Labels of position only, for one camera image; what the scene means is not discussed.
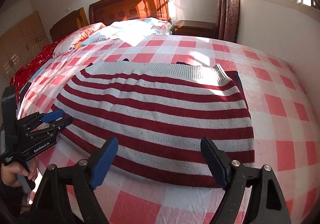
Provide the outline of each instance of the striped sweater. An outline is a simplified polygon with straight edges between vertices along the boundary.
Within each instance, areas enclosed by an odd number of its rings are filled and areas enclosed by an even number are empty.
[[[216,187],[200,152],[203,137],[232,160],[254,161],[250,114],[220,65],[101,61],[71,78],[58,108],[74,118],[61,132],[67,139],[91,154],[116,136],[112,169],[141,180]]]

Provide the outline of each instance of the brown headboard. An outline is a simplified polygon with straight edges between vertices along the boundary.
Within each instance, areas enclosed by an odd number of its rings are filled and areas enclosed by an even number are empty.
[[[55,41],[63,36],[69,35],[76,30],[87,26],[88,20],[84,12],[84,8],[81,7],[78,10],[74,10],[67,14],[61,20],[56,22],[50,29],[50,35],[52,41]]]
[[[170,21],[168,0],[100,0],[89,6],[91,24],[147,17]]]

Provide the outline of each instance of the wooden nightstand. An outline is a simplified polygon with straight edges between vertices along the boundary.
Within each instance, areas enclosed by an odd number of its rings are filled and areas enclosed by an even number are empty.
[[[174,34],[214,38],[215,29],[215,23],[180,20],[174,25]]]

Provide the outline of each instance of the black sleeve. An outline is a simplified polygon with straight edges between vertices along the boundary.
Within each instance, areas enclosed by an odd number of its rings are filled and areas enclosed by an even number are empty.
[[[23,195],[21,187],[9,187],[2,182],[0,166],[0,198],[14,217],[18,218],[20,216]]]

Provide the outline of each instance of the person's arm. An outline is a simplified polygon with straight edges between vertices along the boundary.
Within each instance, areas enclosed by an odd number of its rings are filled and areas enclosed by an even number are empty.
[[[36,159],[32,159],[29,172],[17,162],[13,162],[8,166],[1,164],[0,198],[15,217],[19,217],[20,215],[21,202],[24,195],[21,183],[17,179],[17,174],[28,176],[29,180],[34,181],[38,176]]]

